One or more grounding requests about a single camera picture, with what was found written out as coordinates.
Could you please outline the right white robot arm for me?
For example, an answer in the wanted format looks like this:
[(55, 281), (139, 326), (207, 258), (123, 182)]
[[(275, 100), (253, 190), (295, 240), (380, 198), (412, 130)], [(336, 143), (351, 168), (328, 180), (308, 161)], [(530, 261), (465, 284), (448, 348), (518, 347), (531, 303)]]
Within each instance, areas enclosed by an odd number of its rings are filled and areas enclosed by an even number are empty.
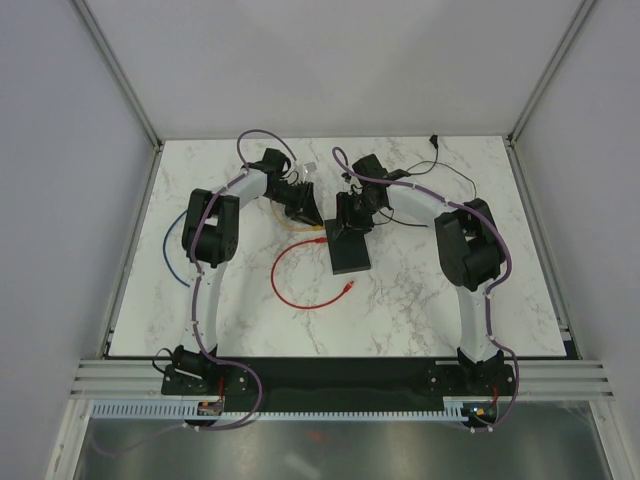
[(501, 267), (511, 264), (488, 204), (481, 199), (458, 204), (407, 182), (367, 182), (357, 193), (339, 192), (336, 217), (325, 222), (335, 275), (371, 268), (365, 235), (375, 226), (373, 215), (383, 208), (405, 213), (435, 232), (439, 265), (458, 296), (458, 385), (469, 394), (482, 393), (504, 366), (487, 302)]

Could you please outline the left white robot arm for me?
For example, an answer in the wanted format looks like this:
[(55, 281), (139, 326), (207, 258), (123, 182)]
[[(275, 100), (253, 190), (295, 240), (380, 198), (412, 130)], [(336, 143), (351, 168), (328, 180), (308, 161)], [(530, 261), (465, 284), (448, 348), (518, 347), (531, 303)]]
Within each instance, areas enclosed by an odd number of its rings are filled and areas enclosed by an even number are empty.
[(239, 243), (240, 212), (265, 197), (284, 207), (285, 216), (310, 227), (323, 219), (311, 182), (290, 183), (291, 160), (277, 149), (267, 149), (262, 160), (251, 162), (229, 184), (216, 191), (191, 192), (181, 245), (190, 262), (189, 318), (179, 345), (164, 369), (164, 395), (211, 395), (222, 378), (217, 362), (217, 313), (221, 284)]

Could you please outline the black network switch box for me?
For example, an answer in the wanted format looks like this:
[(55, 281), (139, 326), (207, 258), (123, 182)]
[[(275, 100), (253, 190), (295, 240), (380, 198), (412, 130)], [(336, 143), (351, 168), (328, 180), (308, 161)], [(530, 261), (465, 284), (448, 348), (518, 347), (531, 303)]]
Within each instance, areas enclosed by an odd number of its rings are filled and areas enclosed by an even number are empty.
[(325, 221), (332, 273), (334, 275), (357, 273), (371, 269), (371, 260), (362, 232), (339, 230), (335, 219)]

